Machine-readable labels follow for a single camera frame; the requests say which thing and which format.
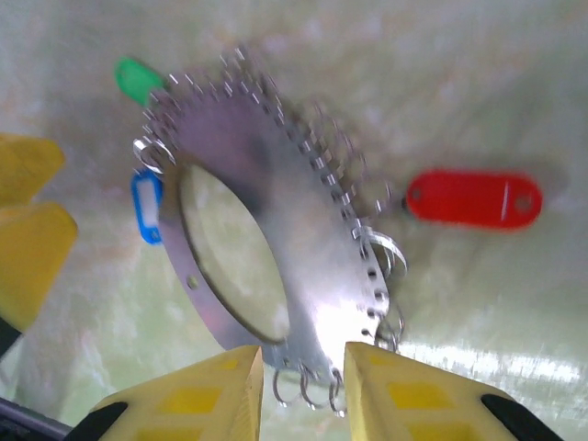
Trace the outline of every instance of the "yellow foam pad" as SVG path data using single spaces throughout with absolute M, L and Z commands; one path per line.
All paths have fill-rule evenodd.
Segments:
M 483 405 L 501 390 L 372 345 L 345 347 L 354 441 L 515 441 Z
M 64 161 L 53 141 L 0 133 L 0 207 L 29 203 Z
M 256 441 L 264 363 L 259 346 L 242 346 L 115 393 L 129 407 L 101 441 Z
M 0 316 L 15 329 L 35 321 L 76 236 L 55 203 L 0 209 Z

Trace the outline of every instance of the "key tag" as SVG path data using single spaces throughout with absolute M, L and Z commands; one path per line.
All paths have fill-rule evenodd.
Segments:
M 141 237 L 151 245 L 161 243 L 158 213 L 163 194 L 162 181 L 151 170 L 143 169 L 132 177 L 130 192 Z
M 422 221 L 513 231 L 535 221 L 542 200 L 525 175 L 437 169 L 411 182 L 404 206 Z

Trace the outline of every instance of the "shiny metal surface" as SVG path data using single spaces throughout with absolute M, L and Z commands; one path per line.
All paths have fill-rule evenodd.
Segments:
M 308 143 L 307 135 L 254 85 L 243 87 L 240 78 L 233 84 L 224 86 L 230 93 L 218 93 L 215 86 L 213 94 L 191 90 L 173 96 L 179 106 L 154 111 L 171 115 L 167 120 L 174 122 L 177 147 L 175 164 L 164 168 L 160 230 L 165 249 L 202 320 L 224 348 L 262 345 L 266 363 L 301 370 L 302 386 L 309 377 L 337 381 L 334 372 L 343 371 L 345 342 L 374 344 L 389 306 L 384 277 L 369 242 L 354 237 L 355 213 L 334 197 L 343 190 L 325 179 L 332 175 L 327 163 L 315 150 L 300 148 Z M 156 106 L 169 101 L 163 94 Z M 162 133 L 158 121 L 152 120 L 152 128 Z M 199 270 L 179 195 L 185 167 L 192 164 L 218 177 L 264 233 L 287 295 L 291 325 L 284 341 L 256 335 L 221 293 L 215 295 Z M 301 390 L 311 407 L 328 405 L 314 404 Z

